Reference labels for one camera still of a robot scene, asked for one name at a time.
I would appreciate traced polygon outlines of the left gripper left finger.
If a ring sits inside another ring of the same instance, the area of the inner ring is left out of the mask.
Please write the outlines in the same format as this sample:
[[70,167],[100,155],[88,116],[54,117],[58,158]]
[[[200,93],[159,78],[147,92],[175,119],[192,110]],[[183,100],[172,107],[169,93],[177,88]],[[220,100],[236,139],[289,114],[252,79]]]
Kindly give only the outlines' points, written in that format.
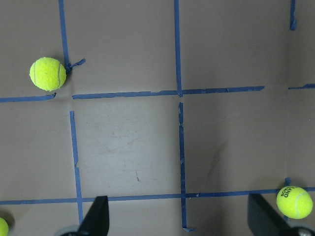
[[109,204],[107,196],[95,198],[83,222],[78,234],[80,236],[107,236],[109,232]]

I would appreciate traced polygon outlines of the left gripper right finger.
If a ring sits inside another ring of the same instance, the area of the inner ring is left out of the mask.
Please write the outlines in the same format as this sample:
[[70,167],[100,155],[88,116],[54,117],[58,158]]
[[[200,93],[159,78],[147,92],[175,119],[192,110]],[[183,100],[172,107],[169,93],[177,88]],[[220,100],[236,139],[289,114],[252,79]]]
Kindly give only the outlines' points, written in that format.
[[248,196],[248,226],[254,236],[295,235],[295,230],[260,194]]

